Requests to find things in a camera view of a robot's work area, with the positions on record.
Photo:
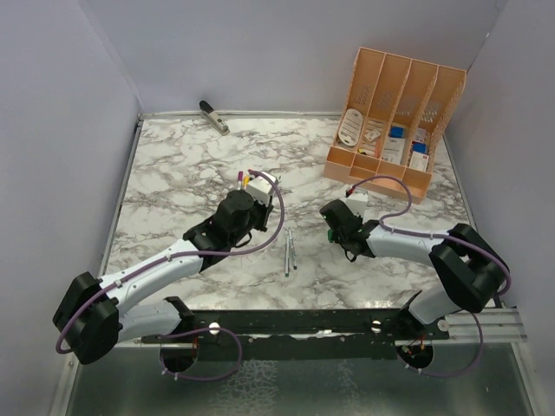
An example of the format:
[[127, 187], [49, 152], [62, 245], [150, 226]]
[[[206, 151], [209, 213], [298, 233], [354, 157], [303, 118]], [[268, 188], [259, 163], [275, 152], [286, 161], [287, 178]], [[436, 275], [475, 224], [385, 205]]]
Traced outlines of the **green-end white marker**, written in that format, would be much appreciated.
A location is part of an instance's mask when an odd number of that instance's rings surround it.
[[285, 231], [285, 253], [284, 253], [284, 276], [288, 277], [290, 274], [290, 234], [289, 231]]

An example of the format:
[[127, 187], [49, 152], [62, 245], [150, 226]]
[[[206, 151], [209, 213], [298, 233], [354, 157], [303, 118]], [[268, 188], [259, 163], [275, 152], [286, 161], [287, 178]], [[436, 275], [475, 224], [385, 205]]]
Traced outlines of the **purple-end white marker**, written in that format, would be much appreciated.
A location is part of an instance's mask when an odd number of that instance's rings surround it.
[[237, 186], [236, 186], [237, 190], [243, 189], [243, 176], [244, 176], [243, 171], [239, 171], [238, 178], [237, 178]]

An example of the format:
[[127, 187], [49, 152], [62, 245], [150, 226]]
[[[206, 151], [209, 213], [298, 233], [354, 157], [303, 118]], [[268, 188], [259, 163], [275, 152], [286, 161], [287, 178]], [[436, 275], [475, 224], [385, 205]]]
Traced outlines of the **blue-end white marker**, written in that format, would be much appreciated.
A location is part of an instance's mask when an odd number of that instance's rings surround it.
[[296, 270], [297, 269], [297, 257], [296, 257], [296, 249], [295, 249], [295, 244], [294, 244], [293, 233], [292, 233], [291, 229], [288, 230], [288, 242], [289, 242], [290, 268], [292, 270]]

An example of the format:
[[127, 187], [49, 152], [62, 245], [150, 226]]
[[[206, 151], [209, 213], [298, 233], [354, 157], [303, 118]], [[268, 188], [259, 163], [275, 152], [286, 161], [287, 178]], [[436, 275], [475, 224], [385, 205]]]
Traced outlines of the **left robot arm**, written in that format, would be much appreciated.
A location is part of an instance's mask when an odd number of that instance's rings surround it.
[[56, 352], [73, 353], [82, 364], [98, 361], [129, 332], [131, 312], [145, 298], [227, 257], [250, 254], [252, 233], [267, 230], [272, 200], [272, 192], [233, 190], [213, 215], [162, 252], [109, 275], [76, 276], [53, 316], [60, 332]]

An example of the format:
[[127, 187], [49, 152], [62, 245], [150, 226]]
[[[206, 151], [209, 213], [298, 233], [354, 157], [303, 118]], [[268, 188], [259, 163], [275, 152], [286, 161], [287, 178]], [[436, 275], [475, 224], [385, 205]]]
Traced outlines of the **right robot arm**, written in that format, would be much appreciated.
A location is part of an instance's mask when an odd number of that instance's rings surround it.
[[330, 228], [329, 240], [343, 248], [350, 262], [394, 257], [435, 270], [440, 282], [414, 295], [399, 315], [398, 328], [409, 339], [419, 338], [444, 315], [479, 313], [510, 286], [506, 263], [468, 224], [439, 233], [395, 229], [382, 220], [364, 221], [341, 199], [326, 204], [320, 214]]

